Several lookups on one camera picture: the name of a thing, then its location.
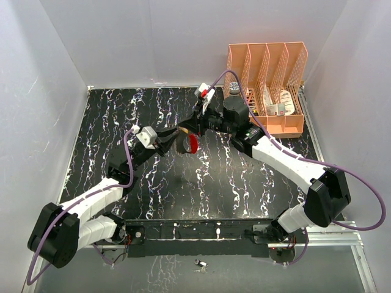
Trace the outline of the metal key organizer red handle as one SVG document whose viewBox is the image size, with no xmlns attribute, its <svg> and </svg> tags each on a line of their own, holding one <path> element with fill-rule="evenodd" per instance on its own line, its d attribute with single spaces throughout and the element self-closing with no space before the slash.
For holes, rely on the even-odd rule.
<svg viewBox="0 0 391 293">
<path fill-rule="evenodd" d="M 175 140 L 175 149 L 178 154 L 195 154 L 198 150 L 198 140 L 194 134 L 181 131 Z"/>
</svg>

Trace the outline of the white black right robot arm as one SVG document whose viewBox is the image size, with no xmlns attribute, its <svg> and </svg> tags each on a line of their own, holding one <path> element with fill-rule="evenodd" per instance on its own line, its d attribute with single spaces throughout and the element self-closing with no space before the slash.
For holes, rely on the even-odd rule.
<svg viewBox="0 0 391 293">
<path fill-rule="evenodd" d="M 328 227 L 351 202 L 343 171 L 306 162 L 268 137 L 250 121 L 250 110 L 238 96 L 223 101 L 223 111 L 203 107 L 198 101 L 192 114 L 179 123 L 181 128 L 204 135 L 210 129 L 231 136 L 232 145 L 249 157 L 268 164 L 294 182 L 305 194 L 305 202 L 281 212 L 257 237 L 286 242 L 301 228 Z"/>
</svg>

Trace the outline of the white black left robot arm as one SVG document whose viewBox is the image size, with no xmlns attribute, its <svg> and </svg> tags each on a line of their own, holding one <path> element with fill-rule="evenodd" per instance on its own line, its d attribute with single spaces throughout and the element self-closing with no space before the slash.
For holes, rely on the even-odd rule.
<svg viewBox="0 0 391 293">
<path fill-rule="evenodd" d="M 109 239 L 121 243 L 126 236 L 125 222 L 104 213 L 110 204 L 132 189 L 134 171 L 155 154 L 165 155 L 179 135 L 176 128 L 156 132 L 152 127 L 133 126 L 128 135 L 136 144 L 114 148 L 107 164 L 106 177 L 87 192 L 60 205 L 45 205 L 32 230 L 27 247 L 56 268 L 67 265 L 76 252 L 94 242 Z"/>
</svg>

